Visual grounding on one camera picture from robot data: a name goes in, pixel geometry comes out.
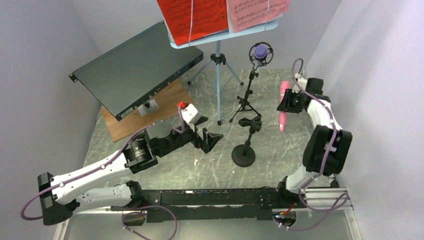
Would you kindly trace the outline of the pink microphone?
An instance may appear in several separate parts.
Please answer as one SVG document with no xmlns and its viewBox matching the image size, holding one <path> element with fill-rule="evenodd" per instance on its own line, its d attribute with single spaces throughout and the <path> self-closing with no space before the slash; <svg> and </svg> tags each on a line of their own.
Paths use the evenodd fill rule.
<svg viewBox="0 0 424 240">
<path fill-rule="evenodd" d="M 287 89 L 290 88 L 290 82 L 287 80 L 284 80 L 281 82 L 280 84 L 280 104 L 278 106 L 278 111 L 279 111 L 279 115 L 278 115 L 278 127 L 279 127 L 279 131 L 283 132 L 285 129 L 285 124 L 286 124 L 286 120 L 287 120 L 287 112 L 285 111 L 285 107 L 284 107 L 284 99 L 285 99 L 285 92 Z"/>
</svg>

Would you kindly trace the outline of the black round-base mic stand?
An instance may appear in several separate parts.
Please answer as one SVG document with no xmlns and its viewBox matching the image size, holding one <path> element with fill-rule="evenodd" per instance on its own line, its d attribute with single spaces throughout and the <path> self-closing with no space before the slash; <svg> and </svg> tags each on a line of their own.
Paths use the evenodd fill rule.
<svg viewBox="0 0 424 240">
<path fill-rule="evenodd" d="M 251 147 L 251 139 L 253 134 L 262 129 L 262 116 L 257 115 L 252 119 L 244 117 L 238 121 L 238 124 L 241 127 L 249 127 L 249 135 L 244 144 L 239 144 L 234 147 L 231 152 L 231 158 L 237 166 L 247 168 L 251 166 L 256 159 L 255 151 Z"/>
</svg>

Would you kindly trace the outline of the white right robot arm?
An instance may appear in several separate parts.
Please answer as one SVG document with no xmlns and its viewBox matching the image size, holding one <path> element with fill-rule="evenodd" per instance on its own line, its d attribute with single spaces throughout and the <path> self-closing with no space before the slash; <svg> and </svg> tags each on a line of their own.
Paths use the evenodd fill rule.
<svg viewBox="0 0 424 240">
<path fill-rule="evenodd" d="M 309 180 L 318 174 L 337 175 L 345 165 L 353 135 L 337 123 L 323 85 L 322 79 L 302 77 L 294 87 L 287 80 L 280 84 L 280 103 L 276 108 L 280 131 L 284 130 L 288 113 L 302 111 L 307 112 L 314 128 L 303 152 L 302 165 L 278 184 L 275 200 L 282 208 L 298 200 L 299 191 Z"/>
</svg>

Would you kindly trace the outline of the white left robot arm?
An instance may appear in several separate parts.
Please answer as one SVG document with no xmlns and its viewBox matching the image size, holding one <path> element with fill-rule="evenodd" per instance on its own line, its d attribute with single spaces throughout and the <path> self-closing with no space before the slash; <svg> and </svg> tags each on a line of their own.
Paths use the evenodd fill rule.
<svg viewBox="0 0 424 240">
<path fill-rule="evenodd" d="M 139 209 L 145 197 L 138 182 L 129 180 L 105 188 L 100 184 L 147 170 L 186 144 L 209 153 L 224 136 L 206 128 L 199 135 L 197 125 L 207 120 L 201 116 L 194 126 L 183 122 L 176 129 L 165 121 L 157 122 L 136 131 L 123 147 L 98 162 L 62 175 L 40 174 L 37 183 L 43 224 L 56 225 L 73 214 L 105 206 Z"/>
</svg>

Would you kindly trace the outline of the black tripod mic stand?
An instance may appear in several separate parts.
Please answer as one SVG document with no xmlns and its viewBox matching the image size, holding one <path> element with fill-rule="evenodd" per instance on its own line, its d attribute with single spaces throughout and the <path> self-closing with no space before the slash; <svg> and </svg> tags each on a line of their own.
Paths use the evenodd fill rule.
<svg viewBox="0 0 424 240">
<path fill-rule="evenodd" d="M 248 85 L 247 85 L 247 90 L 244 93 L 244 97 L 241 97 L 241 96 L 236 97 L 238 99 L 239 108 L 237 109 L 237 111 L 235 112 L 233 117 L 229 120 L 230 123 L 233 122 L 236 115 L 240 112 L 253 111 L 257 115 L 261 115 L 254 107 L 252 107 L 251 103 L 249 102 L 249 96 L 253 94 L 253 90 L 251 89 L 252 81 L 254 80 L 254 78 L 257 78 L 259 76 L 257 69 L 260 68 L 260 67 L 257 66 L 257 62 L 256 62 L 256 59 L 255 59 L 255 56 L 254 56 L 254 50 L 255 50 L 256 46 L 258 46 L 258 45 L 265 45 L 266 48 L 267 48 L 266 62 L 263 64 L 263 66 L 260 66 L 260 67 L 267 66 L 274 58 L 274 50 L 273 50 L 272 46 L 267 42 L 261 41 L 261 42 L 255 43 L 250 48 L 248 56 L 249 56 L 250 62 L 252 63 L 252 69 L 251 69 L 251 71 L 249 73 L 249 77 L 248 77 L 249 82 L 248 82 Z"/>
</svg>

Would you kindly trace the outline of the purple microphone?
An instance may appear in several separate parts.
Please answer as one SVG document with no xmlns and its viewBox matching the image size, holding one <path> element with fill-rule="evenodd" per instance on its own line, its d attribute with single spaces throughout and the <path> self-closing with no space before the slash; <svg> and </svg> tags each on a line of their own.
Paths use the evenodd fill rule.
<svg viewBox="0 0 424 240">
<path fill-rule="evenodd" d="M 267 55 L 268 55 L 268 50 L 267 50 L 266 46 L 263 45 L 263 44 L 256 46 L 253 54 L 254 54 L 254 57 L 256 59 L 257 66 L 262 67 L 264 65 L 264 63 L 266 62 L 266 58 L 267 58 Z"/>
</svg>

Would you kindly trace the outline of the light blue music stand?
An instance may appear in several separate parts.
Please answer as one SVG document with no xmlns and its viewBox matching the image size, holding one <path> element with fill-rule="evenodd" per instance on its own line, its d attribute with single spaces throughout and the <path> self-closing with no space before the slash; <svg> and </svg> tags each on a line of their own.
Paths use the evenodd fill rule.
<svg viewBox="0 0 424 240">
<path fill-rule="evenodd" d="M 237 33 L 230 33 L 230 31 L 222 31 L 219 33 L 214 33 L 210 36 L 203 37 L 200 40 L 195 40 L 192 43 L 184 43 L 183 45 L 177 46 L 176 42 L 171 40 L 170 45 L 175 49 L 182 49 L 182 48 L 188 48 L 190 46 L 197 46 L 201 44 L 206 43 L 215 43 L 215 52 L 210 55 L 209 61 L 205 63 L 198 72 L 195 73 L 195 75 L 187 81 L 188 85 L 191 85 L 198 77 L 199 74 L 202 74 L 204 69 L 208 67 L 210 64 L 215 64 L 215 92 L 216 92 L 216 99 L 217 99 L 217 124 L 220 126 L 222 124 L 222 116 L 221 116 L 221 78 L 220 78 L 220 70 L 221 66 L 226 66 L 232 73 L 232 77 L 235 77 L 235 79 L 239 82 L 239 84 L 242 86 L 244 85 L 244 82 L 240 79 L 240 76 L 236 74 L 233 67 L 230 65 L 230 63 L 227 61 L 226 56 L 221 51 L 221 41 L 226 39 L 231 39 L 235 37 L 241 37 L 245 35 L 255 34 L 264 32 L 267 30 L 273 30 L 278 26 L 278 20 L 273 20 L 268 23 L 267 28 L 264 29 L 264 25 L 257 25 L 250 27 L 248 29 L 242 30 Z"/>
</svg>

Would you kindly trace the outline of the brown wooden board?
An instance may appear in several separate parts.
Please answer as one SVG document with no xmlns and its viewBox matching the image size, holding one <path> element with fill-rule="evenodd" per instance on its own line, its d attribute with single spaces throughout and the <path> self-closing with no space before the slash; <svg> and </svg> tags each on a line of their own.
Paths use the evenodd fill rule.
<svg viewBox="0 0 424 240">
<path fill-rule="evenodd" d="M 177 104 L 180 102 L 192 104 L 193 100 L 181 82 L 176 80 L 154 96 L 150 108 L 146 109 L 140 106 L 135 110 L 131 110 L 120 121 L 116 120 L 105 107 L 101 107 L 100 112 L 111 140 L 116 143 L 145 126 L 174 116 L 178 111 Z"/>
</svg>

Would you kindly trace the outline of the dark grey rack unit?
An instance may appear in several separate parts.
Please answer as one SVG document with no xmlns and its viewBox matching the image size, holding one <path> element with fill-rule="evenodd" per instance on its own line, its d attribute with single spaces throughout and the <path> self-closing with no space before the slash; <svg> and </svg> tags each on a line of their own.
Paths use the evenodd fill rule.
<svg viewBox="0 0 424 240">
<path fill-rule="evenodd" d="M 171 46 L 166 25 L 158 22 L 74 70 L 80 82 L 121 121 L 204 59 L 195 46 Z"/>
</svg>

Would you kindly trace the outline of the pink sheet music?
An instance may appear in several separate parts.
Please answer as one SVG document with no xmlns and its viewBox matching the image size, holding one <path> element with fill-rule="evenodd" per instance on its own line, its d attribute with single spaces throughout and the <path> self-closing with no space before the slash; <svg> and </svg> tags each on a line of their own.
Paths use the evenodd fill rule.
<svg viewBox="0 0 424 240">
<path fill-rule="evenodd" d="M 238 33 L 251 27 L 267 25 L 289 10 L 290 0 L 227 0 L 228 29 Z"/>
</svg>

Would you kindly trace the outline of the red sheet music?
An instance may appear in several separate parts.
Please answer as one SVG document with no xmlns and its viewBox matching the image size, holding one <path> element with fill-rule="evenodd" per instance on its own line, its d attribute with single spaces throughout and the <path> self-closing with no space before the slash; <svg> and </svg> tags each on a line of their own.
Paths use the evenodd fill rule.
<svg viewBox="0 0 424 240">
<path fill-rule="evenodd" d="M 157 0 L 156 2 L 177 46 L 229 28 L 225 0 Z"/>
</svg>

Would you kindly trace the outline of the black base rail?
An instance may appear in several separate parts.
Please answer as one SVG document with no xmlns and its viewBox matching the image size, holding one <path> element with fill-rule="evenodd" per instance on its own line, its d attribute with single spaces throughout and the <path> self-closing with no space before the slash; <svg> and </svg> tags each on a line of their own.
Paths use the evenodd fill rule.
<svg viewBox="0 0 424 240">
<path fill-rule="evenodd" d="M 141 207 L 148 223 L 177 220 L 272 220 L 294 208 L 299 198 L 272 187 L 194 190 L 143 190 Z"/>
</svg>

